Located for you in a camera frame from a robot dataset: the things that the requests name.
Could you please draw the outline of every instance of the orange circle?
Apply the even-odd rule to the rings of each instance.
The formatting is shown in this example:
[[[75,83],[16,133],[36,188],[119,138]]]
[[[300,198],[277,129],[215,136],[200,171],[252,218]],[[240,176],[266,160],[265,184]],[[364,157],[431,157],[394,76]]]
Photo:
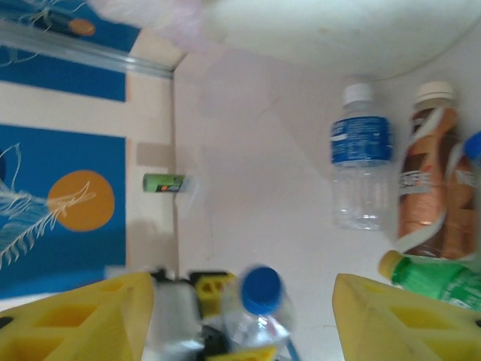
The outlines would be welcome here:
[[[68,28],[80,36],[92,36],[95,34],[95,25],[85,19],[70,20],[68,23]]]
[[[73,171],[60,178],[48,193],[57,221],[71,231],[98,229],[113,216],[115,198],[110,184],[94,171]]]

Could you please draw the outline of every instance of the green battery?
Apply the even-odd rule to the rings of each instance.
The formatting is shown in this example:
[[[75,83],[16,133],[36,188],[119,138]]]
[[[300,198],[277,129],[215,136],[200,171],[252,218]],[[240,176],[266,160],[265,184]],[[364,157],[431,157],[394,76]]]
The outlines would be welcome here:
[[[146,174],[144,175],[144,192],[177,193],[185,179],[185,175],[179,174]]]

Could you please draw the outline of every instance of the brown bottle label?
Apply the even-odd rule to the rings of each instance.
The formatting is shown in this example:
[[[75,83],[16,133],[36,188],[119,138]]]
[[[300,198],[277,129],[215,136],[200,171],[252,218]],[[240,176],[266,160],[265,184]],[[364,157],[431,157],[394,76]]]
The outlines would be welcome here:
[[[459,213],[470,206],[466,202],[474,191],[456,177],[456,171],[472,171],[469,161],[462,159],[455,131],[457,117],[451,108],[413,115],[413,134],[399,180],[397,246],[406,254],[458,259],[476,248],[476,212],[463,209],[463,222]]]

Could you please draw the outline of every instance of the blue poster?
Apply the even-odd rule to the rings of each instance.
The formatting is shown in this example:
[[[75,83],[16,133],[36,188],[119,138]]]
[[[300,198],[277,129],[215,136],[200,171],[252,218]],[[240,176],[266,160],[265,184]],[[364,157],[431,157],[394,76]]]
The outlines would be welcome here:
[[[130,52],[139,29],[102,20],[81,0],[0,0],[0,20]],[[126,75],[0,47],[0,80],[126,100]]]
[[[126,140],[0,125],[0,298],[126,264]]]

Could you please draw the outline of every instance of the white bottle cap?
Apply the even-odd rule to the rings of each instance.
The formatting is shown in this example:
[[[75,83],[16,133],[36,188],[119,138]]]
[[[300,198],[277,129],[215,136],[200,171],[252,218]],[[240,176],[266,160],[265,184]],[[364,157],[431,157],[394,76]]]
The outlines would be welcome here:
[[[344,90],[344,103],[343,105],[349,105],[353,102],[372,102],[373,90],[368,83],[357,83],[349,85]]]
[[[447,81],[431,81],[424,83],[416,94],[416,103],[430,99],[454,99],[454,89]]]

